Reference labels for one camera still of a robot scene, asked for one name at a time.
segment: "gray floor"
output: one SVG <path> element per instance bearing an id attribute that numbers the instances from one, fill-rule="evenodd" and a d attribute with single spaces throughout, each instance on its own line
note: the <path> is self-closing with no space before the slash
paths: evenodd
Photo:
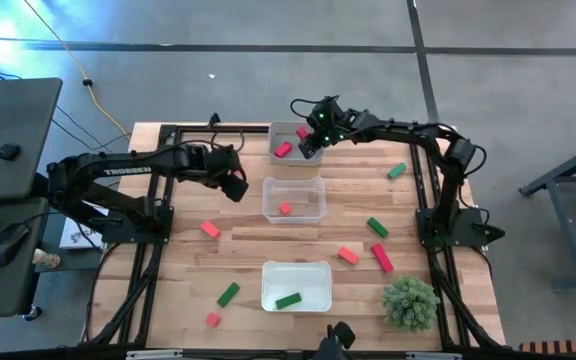
<path id="1" fill-rule="evenodd" d="M 35 1 L 70 41 L 412 46 L 405 0 Z M 576 47 L 576 1 L 417 0 L 427 46 Z M 21 1 L 0 0 L 0 37 L 52 40 Z M 136 121 L 291 119 L 292 98 L 341 94 L 341 104 L 384 117 L 427 119 L 415 55 L 300 53 L 78 52 L 104 106 L 130 129 Z M 574 276 L 545 193 L 516 189 L 576 153 L 576 57 L 429 56 L 440 119 L 486 147 L 472 176 L 477 203 L 507 236 L 490 258 L 506 339 L 576 338 L 576 290 L 554 294 L 553 279 Z M 60 105 L 100 140 L 117 130 L 96 110 L 63 51 L 0 43 L 0 71 L 60 77 Z M 60 114 L 55 119 L 84 135 Z M 125 142 L 113 145 L 125 148 Z M 85 149 L 52 128 L 41 167 Z M 576 190 L 568 191 L 575 208 Z M 0 351 L 76 343 L 92 274 L 50 274 L 34 323 L 0 319 Z"/>

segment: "pink block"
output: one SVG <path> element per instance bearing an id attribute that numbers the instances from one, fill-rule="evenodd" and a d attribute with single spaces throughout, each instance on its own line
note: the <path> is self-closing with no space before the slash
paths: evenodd
<path id="1" fill-rule="evenodd" d="M 344 258 L 349 263 L 356 265 L 357 261 L 359 261 L 359 255 L 355 254 L 354 252 L 348 250 L 348 248 L 341 248 L 339 249 L 339 256 Z"/>
<path id="2" fill-rule="evenodd" d="M 219 320 L 221 320 L 219 315 L 217 315 L 215 313 L 210 313 L 210 314 L 208 314 L 208 317 L 206 318 L 206 325 L 208 325 L 210 327 L 217 327 L 217 324 L 219 324 Z"/>
<path id="3" fill-rule="evenodd" d="M 282 215 L 289 215 L 290 212 L 292 211 L 292 208 L 290 207 L 290 204 L 288 203 L 283 203 L 281 205 L 279 205 L 279 211 L 281 211 Z"/>
<path id="4" fill-rule="evenodd" d="M 308 133 L 308 128 L 306 127 L 306 125 L 297 129 L 297 136 L 299 136 L 299 140 L 303 140 L 308 135 L 310 134 Z"/>
<path id="5" fill-rule="evenodd" d="M 201 223 L 201 230 L 205 231 L 213 239 L 217 239 L 221 235 L 221 231 L 208 220 Z"/>
<path id="6" fill-rule="evenodd" d="M 279 145 L 277 150 L 275 150 L 275 156 L 284 157 L 288 155 L 288 153 L 291 151 L 292 151 L 292 144 L 289 143 L 288 141 L 284 141 L 284 143 Z"/>
<path id="7" fill-rule="evenodd" d="M 388 259 L 388 255 L 386 254 L 386 250 L 384 250 L 384 247 L 381 244 L 375 244 L 371 247 L 371 249 L 372 249 L 372 252 L 377 257 L 377 261 L 379 261 L 379 264 L 381 265 L 381 269 L 385 273 L 389 273 L 395 269 L 392 266 L 390 259 Z"/>

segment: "transparent container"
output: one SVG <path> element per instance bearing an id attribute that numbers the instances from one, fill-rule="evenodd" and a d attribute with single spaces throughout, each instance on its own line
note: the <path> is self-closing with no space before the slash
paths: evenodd
<path id="1" fill-rule="evenodd" d="M 277 165 L 288 166 L 319 166 L 324 157 L 324 149 L 319 149 L 315 156 L 306 159 L 299 150 L 299 136 L 297 136 L 297 129 L 306 125 L 308 131 L 312 132 L 312 128 L 305 121 L 275 121 L 270 124 L 268 128 L 268 155 L 270 162 Z M 292 144 L 292 151 L 283 158 L 275 156 L 275 150 L 284 141 Z"/>
<path id="2" fill-rule="evenodd" d="M 279 206 L 290 204 L 292 211 L 283 215 Z M 264 180 L 262 213 L 272 224 L 314 224 L 326 215 L 324 179 Z"/>
<path id="3" fill-rule="evenodd" d="M 275 301 L 299 293 L 301 301 L 281 310 Z M 261 306 L 266 311 L 326 312 L 332 306 L 332 271 L 325 261 L 266 261 L 261 275 Z"/>

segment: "butcher block tabletop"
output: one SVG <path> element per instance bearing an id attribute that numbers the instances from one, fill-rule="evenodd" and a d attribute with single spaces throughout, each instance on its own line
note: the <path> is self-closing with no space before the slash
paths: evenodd
<path id="1" fill-rule="evenodd" d="M 135 124 L 130 149 L 156 149 L 160 126 L 161 123 Z M 189 139 L 209 140 L 210 134 L 184 134 L 183 140 Z M 237 147 L 240 137 L 219 134 L 215 141 Z M 418 203 L 408 145 L 343 142 L 326 149 L 319 167 L 287 167 L 270 163 L 266 134 L 245 134 L 245 146 L 239 157 L 250 184 L 239 203 L 230 201 L 219 190 L 175 182 L 174 221 L 159 269 L 148 347 L 314 350 L 326 333 L 326 325 L 345 321 L 357 336 L 352 350 L 440 350 L 436 322 L 428 331 L 401 332 L 384 322 L 381 305 L 383 287 L 401 275 L 415 275 L 430 283 L 426 253 L 419 245 L 415 225 Z M 388 171 L 402 162 L 408 166 L 406 171 L 394 180 L 388 179 Z M 428 185 L 425 164 L 422 161 Z M 261 211 L 264 179 L 306 180 L 316 176 L 324 179 L 326 187 L 327 211 L 321 221 L 270 224 Z M 149 178 L 149 175 L 125 176 L 119 191 L 143 196 Z M 163 181 L 160 184 L 159 196 L 163 193 Z M 432 194 L 426 187 L 432 206 Z M 471 202 L 467 183 L 463 190 L 464 200 Z M 387 238 L 381 239 L 366 225 L 370 217 L 377 218 L 390 231 Z M 200 229 L 204 220 L 210 220 L 221 230 L 218 240 Z M 375 243 L 383 244 L 394 265 L 393 272 L 382 272 L 370 250 Z M 338 257 L 341 247 L 360 256 L 357 265 Z M 135 249 L 134 245 L 121 245 L 104 264 L 93 302 L 90 323 L 93 336 L 126 296 Z M 488 265 L 470 248 L 454 248 L 454 257 L 464 302 L 490 336 L 504 343 Z M 333 282 L 330 310 L 266 312 L 260 300 L 262 266 L 268 260 L 330 264 Z M 232 282 L 241 289 L 222 308 L 217 299 Z M 139 326 L 142 300 L 133 316 L 131 339 Z M 446 311 L 452 338 L 458 341 L 452 306 L 446 305 Z M 210 312 L 221 317 L 216 328 L 205 323 Z"/>

